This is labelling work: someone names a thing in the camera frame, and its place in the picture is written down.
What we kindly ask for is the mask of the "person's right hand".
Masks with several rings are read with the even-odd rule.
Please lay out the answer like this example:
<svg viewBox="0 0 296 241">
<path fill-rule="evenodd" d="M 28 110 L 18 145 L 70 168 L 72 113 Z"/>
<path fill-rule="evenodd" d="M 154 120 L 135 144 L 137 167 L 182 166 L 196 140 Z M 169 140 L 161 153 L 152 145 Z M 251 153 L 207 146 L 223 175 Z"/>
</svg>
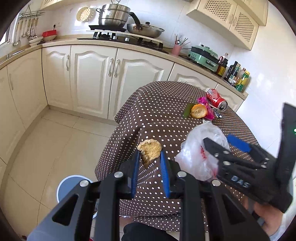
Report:
<svg viewBox="0 0 296 241">
<path fill-rule="evenodd" d="M 262 229 L 269 235 L 274 235 L 279 229 L 283 217 L 283 213 L 269 204 L 261 205 L 254 202 L 253 209 L 255 213 L 264 219 Z"/>
</svg>

